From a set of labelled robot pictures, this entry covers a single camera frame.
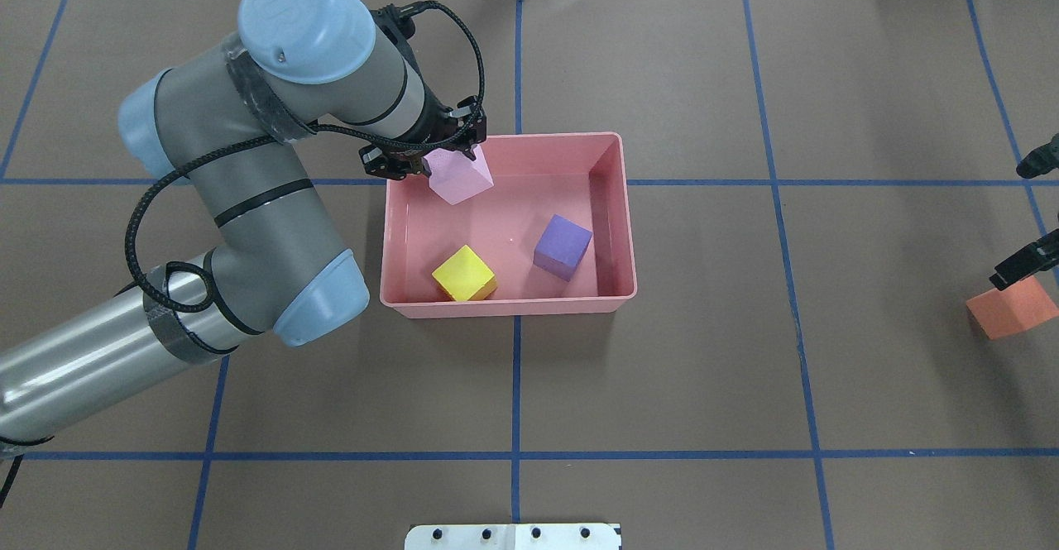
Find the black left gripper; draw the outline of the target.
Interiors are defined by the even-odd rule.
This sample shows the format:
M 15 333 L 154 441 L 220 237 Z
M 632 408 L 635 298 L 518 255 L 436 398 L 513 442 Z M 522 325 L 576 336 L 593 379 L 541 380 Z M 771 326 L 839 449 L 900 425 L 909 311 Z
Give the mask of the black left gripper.
M 415 33 L 414 17 L 428 11 L 442 12 L 453 20 L 472 48 L 477 67 L 477 93 L 465 97 L 454 107 L 443 105 L 426 84 L 419 61 L 410 45 Z M 374 146 L 364 146 L 358 150 L 364 173 L 392 181 L 401 181 L 410 175 L 428 178 L 431 176 L 431 168 L 424 156 L 436 147 L 457 150 L 466 159 L 475 161 L 479 155 L 477 150 L 486 140 L 486 78 L 481 48 L 472 31 L 455 12 L 443 4 L 390 4 L 374 10 L 373 16 L 376 26 L 381 29 L 410 68 L 405 94 L 411 94 L 412 78 L 417 78 L 421 85 L 423 97 L 419 116 L 412 127 L 405 129 L 399 136 L 374 136 Z

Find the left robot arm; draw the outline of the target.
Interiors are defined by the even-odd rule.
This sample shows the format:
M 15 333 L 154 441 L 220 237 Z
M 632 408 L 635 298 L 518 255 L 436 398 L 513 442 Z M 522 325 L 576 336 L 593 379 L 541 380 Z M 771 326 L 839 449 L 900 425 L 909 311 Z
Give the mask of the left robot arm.
M 436 148 L 474 159 L 485 84 L 472 31 L 438 1 L 241 0 L 219 45 L 122 101 L 122 143 L 155 180 L 122 237 L 130 282 L 3 352 L 3 458 L 264 332 L 298 347 L 349 323 L 366 282 L 295 144 L 341 134 L 366 142 L 367 175 L 427 175 Z M 196 189 L 222 244 L 145 270 L 137 233 L 172 184 Z

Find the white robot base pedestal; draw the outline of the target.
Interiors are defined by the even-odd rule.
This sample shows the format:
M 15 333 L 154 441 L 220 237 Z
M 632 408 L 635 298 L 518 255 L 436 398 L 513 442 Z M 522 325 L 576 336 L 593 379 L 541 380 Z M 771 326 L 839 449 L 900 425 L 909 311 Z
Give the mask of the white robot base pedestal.
M 621 549 L 620 524 L 423 524 L 405 549 Z

